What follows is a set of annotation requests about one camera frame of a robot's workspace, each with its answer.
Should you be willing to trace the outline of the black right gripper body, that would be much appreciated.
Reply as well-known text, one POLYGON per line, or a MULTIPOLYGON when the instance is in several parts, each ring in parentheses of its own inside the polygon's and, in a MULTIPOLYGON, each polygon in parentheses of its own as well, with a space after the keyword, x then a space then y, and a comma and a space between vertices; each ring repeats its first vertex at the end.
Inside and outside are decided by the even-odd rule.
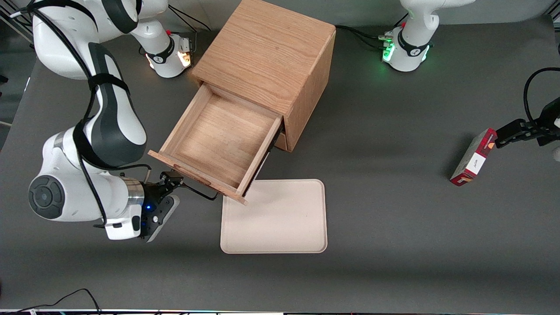
POLYGON ((142 183, 144 200, 140 216, 140 238, 154 239, 174 212, 172 191, 165 191, 159 183, 142 183))

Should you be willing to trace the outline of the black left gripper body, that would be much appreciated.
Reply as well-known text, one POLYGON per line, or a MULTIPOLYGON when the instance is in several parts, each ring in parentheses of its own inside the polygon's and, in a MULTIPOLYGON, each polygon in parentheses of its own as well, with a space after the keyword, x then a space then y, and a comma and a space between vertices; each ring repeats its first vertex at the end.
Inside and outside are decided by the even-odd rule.
POLYGON ((556 121, 560 116, 560 98, 556 98, 545 105, 538 118, 534 119, 529 110, 527 98, 524 98, 524 110, 529 119, 529 138, 537 139, 539 146, 548 145, 559 140, 560 129, 556 126, 556 121))

